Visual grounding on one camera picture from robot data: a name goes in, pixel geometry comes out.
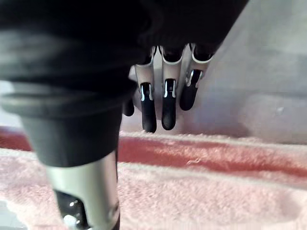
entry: black fingertip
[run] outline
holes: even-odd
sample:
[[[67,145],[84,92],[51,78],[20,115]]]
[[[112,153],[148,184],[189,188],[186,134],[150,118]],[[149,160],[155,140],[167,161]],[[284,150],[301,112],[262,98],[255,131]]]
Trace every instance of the black fingertip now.
[[[163,98],[162,103],[162,127],[171,130],[176,124],[176,98],[169,94]]]
[[[134,106],[133,106],[133,100],[132,99],[130,99],[129,101],[124,103],[123,114],[126,115],[126,116],[132,116],[134,114]]]
[[[157,120],[155,116],[154,100],[145,97],[142,104],[142,126],[146,132],[154,133],[157,130]]]
[[[196,98],[196,93],[197,93],[197,88],[195,87],[195,85],[190,85],[190,86],[184,85],[179,102],[180,108],[182,110],[188,111],[193,107]]]

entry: towel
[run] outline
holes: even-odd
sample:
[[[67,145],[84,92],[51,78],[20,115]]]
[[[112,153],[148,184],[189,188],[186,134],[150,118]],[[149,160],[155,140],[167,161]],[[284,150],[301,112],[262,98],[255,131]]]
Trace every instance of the towel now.
[[[305,146],[121,133],[119,152],[121,230],[307,229]],[[36,155],[0,157],[0,199],[18,219],[66,229]]]

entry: robotic hand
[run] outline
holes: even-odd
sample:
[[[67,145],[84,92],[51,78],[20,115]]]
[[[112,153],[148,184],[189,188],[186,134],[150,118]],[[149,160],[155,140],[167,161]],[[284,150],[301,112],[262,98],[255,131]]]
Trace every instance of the robotic hand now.
[[[151,47],[162,47],[162,124],[172,129],[183,47],[194,44],[180,99],[188,110],[211,54],[246,2],[0,2],[0,80],[14,87],[1,105],[20,116],[69,227],[119,229],[118,133],[122,105],[137,85],[130,67],[136,65],[143,128],[154,132]],[[131,101],[124,112],[133,113]]]

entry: prosthetic hand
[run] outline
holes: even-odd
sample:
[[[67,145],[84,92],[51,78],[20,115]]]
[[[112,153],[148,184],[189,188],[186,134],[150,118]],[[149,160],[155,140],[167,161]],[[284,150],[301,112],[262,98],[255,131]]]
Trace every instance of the prosthetic hand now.
[[[163,124],[171,129],[182,53],[176,59],[170,56],[188,43],[200,44],[205,54],[215,53],[246,2],[1,1],[0,80],[14,87],[13,93],[2,96],[1,105],[20,116],[46,166],[66,225],[119,229],[118,133],[122,105],[132,114],[128,101],[137,88],[128,80],[130,67],[151,65],[152,59],[146,62],[148,50],[164,47]],[[184,108],[193,104],[196,91],[190,93],[189,87],[197,88],[200,71],[205,71],[201,62],[208,61],[194,57],[200,63],[191,65],[184,93],[189,100],[180,103]],[[153,88],[151,80],[140,79],[147,111]],[[154,117],[146,115],[143,127],[154,131],[148,120],[154,123]]]

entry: silver metal part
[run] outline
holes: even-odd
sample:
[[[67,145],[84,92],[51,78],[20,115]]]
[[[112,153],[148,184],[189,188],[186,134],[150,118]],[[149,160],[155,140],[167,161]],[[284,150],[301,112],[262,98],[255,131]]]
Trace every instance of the silver metal part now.
[[[165,87],[164,87],[164,96],[163,97],[167,97],[167,82],[165,82]],[[172,97],[176,98],[176,80],[174,80],[174,87],[172,90]]]
[[[151,52],[151,61],[148,64],[145,65],[135,65],[135,75],[138,80],[139,90],[141,91],[141,84],[144,82],[148,82],[152,86],[152,91],[154,91],[154,49],[152,48]]]
[[[145,101],[145,94],[144,94],[144,88],[143,88],[143,86],[141,86],[141,96],[142,96],[141,101],[142,101],[142,102]],[[154,98],[153,98],[153,90],[152,90],[152,85],[151,85],[151,84],[149,84],[149,99],[150,99],[151,101],[154,100]]]
[[[207,61],[199,61],[197,60],[195,57],[194,57],[194,49],[195,49],[195,45],[193,44],[192,45],[192,54],[191,54],[191,57],[189,59],[189,65],[188,65],[188,68],[187,68],[187,74],[186,74],[186,85],[187,86],[190,86],[191,85],[191,80],[192,80],[192,77],[193,77],[193,74],[194,74],[194,70],[195,69],[198,69],[201,71],[201,75],[196,83],[196,88],[198,88],[199,86],[199,82],[200,80],[202,79],[202,77],[205,75],[206,73],[206,70],[209,66],[209,62],[212,60],[213,58],[213,55],[212,57],[207,60]]]
[[[73,217],[71,215],[66,215],[63,218],[63,221],[67,227],[70,229],[77,229],[78,221],[76,217]]]
[[[111,230],[119,217],[116,156],[81,166],[60,168],[47,166],[47,175],[54,189],[80,199],[92,229]]]
[[[176,62],[169,62],[165,60],[163,54],[164,51],[162,47],[161,47],[161,52],[162,52],[162,76],[163,76],[162,86],[163,88],[165,88],[164,84],[166,79],[174,79],[176,80],[176,82],[179,82],[183,52],[180,60]]]

